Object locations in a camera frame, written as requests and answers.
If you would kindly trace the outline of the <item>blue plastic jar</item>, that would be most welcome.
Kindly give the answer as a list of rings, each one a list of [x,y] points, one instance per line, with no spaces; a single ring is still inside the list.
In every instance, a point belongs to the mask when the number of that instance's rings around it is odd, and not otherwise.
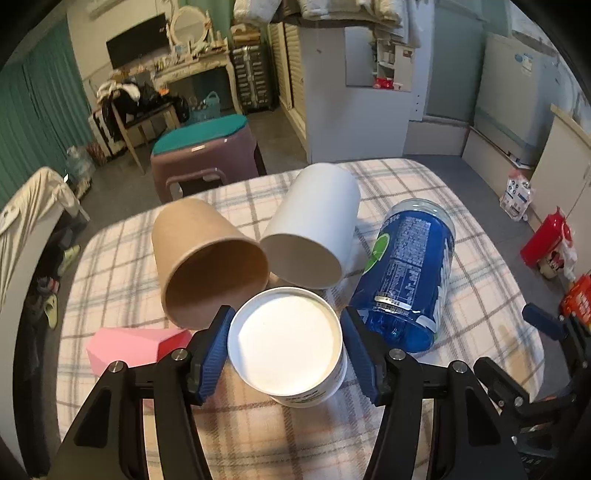
[[[449,290],[456,230],[435,202],[415,198],[388,212],[349,306],[392,348],[435,343]]]

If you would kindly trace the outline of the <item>pink faceted cup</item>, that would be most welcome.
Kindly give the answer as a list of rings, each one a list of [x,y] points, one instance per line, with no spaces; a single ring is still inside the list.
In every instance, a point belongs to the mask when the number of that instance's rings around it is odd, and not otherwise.
[[[128,367],[156,363],[175,349],[184,348],[192,334],[185,329],[101,328],[86,345],[93,374],[99,377],[109,364]]]

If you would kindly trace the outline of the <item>plain white paper cup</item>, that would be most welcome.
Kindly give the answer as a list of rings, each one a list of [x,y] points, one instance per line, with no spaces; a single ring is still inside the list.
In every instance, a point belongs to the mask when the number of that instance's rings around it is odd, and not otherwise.
[[[352,252],[360,201],[348,170],[330,163],[301,170],[259,241],[271,272],[304,288],[338,284]]]

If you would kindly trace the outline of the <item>white vanity desk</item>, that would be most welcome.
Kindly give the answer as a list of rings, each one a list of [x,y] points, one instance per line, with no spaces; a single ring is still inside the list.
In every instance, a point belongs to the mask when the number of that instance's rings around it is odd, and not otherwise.
[[[178,64],[164,68],[150,74],[152,84],[156,90],[167,87],[169,84],[191,76],[202,74],[218,68],[224,68],[228,76],[228,85],[235,112],[242,114],[242,105],[238,98],[238,88],[235,81],[235,68],[231,61],[228,48],[200,55],[197,59],[182,61]]]

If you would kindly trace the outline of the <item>black wall television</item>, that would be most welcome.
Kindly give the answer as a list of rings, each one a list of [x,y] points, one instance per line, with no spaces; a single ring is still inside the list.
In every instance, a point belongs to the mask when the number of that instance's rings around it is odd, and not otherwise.
[[[164,14],[151,17],[106,42],[110,63],[120,68],[169,46]]]

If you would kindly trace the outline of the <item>white printed bag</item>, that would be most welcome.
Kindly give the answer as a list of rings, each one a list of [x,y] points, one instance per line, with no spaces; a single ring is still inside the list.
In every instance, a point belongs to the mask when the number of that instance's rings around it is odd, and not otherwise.
[[[506,188],[500,197],[500,207],[516,222],[527,221],[527,211],[533,201],[535,190],[530,181],[518,170],[507,179]]]

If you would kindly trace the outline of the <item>white cup green print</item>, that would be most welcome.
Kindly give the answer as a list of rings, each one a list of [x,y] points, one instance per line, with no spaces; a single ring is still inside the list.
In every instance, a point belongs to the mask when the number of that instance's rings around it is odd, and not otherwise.
[[[297,287],[271,288],[240,307],[228,330],[228,358],[245,384],[290,408],[328,400],[348,369],[335,310]]]

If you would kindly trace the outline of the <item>teal plastic basket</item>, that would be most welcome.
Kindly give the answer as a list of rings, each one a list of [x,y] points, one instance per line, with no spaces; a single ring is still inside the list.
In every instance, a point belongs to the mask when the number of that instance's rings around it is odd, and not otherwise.
[[[209,92],[204,99],[191,96],[188,100],[190,115],[188,122],[199,123],[218,118],[221,115],[221,99],[215,91]]]

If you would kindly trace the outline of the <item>white refrigerator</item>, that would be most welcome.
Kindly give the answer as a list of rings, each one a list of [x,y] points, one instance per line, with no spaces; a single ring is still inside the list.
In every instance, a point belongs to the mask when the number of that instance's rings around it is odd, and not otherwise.
[[[578,84],[559,53],[519,32],[487,36],[474,127],[517,164],[533,169],[548,139],[551,106],[570,111]]]

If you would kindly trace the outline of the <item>teal curtain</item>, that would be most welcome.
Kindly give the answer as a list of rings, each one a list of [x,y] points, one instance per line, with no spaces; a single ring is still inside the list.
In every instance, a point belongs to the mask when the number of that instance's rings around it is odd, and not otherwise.
[[[24,59],[1,70],[1,203],[39,168],[67,171],[66,150],[93,135],[68,22],[58,22]]]

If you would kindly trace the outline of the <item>red bottle on floor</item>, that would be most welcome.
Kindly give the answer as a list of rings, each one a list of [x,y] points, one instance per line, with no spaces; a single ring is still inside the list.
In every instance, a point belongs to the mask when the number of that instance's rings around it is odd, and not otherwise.
[[[521,249],[521,258],[528,267],[533,268],[555,250],[562,240],[571,241],[572,234],[564,213],[557,207],[554,213],[546,216],[532,238]]]

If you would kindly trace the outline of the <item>plaid tablecloth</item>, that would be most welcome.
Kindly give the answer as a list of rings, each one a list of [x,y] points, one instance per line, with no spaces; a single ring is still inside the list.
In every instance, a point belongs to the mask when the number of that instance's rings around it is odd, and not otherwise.
[[[541,339],[521,316],[524,298],[504,258],[444,173],[412,160],[355,162],[361,190],[351,261],[339,285],[315,295],[276,294],[247,329],[252,344],[311,364],[335,326],[325,316],[349,301],[387,211],[417,196],[441,205],[456,228],[447,302],[434,346],[419,355],[445,366],[490,357],[531,395],[540,389]],[[156,211],[97,233],[81,256],[64,315],[57,366],[58,427],[66,431],[94,386],[86,351],[103,327],[142,330],[167,325],[153,258]],[[363,395],[353,372],[321,404],[288,408],[242,381],[231,366],[195,412],[214,477],[222,479],[359,479],[367,467],[382,412]]]

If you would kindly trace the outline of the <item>large water bottle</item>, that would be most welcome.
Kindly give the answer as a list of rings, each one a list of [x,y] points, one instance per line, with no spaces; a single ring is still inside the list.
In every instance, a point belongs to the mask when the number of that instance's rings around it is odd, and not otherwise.
[[[85,147],[70,146],[66,150],[66,171],[75,184],[90,183],[95,164]]]

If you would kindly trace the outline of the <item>black drawer cabinet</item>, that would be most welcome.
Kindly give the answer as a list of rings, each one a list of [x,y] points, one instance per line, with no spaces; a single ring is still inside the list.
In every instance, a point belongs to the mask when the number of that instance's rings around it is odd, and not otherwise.
[[[230,55],[242,109],[245,112],[273,110],[276,107],[276,88],[266,44],[238,47],[232,49]]]

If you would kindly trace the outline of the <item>purple stool teal cushion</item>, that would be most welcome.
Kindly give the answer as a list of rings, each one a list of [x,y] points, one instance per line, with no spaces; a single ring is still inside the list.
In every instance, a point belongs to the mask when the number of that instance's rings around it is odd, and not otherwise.
[[[259,143],[243,115],[193,123],[163,135],[150,156],[160,202],[172,200],[170,186],[215,176],[223,185],[266,175]]]

